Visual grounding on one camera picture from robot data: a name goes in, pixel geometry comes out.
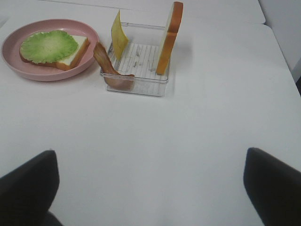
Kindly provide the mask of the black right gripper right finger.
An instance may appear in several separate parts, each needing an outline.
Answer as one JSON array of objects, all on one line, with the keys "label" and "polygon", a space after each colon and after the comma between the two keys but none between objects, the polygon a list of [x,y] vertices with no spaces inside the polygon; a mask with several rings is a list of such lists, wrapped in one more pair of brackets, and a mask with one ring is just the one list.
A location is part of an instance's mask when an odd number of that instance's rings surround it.
[{"label": "black right gripper right finger", "polygon": [[301,173],[259,148],[249,148],[243,174],[246,193],[266,226],[301,224]]}]

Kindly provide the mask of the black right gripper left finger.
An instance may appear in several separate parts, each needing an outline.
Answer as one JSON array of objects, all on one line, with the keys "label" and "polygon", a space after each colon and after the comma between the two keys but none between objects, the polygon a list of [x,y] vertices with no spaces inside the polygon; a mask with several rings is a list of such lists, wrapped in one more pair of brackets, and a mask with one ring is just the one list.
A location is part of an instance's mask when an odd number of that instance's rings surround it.
[{"label": "black right gripper left finger", "polygon": [[46,150],[0,179],[2,226],[60,226],[49,208],[59,188],[54,150]]}]

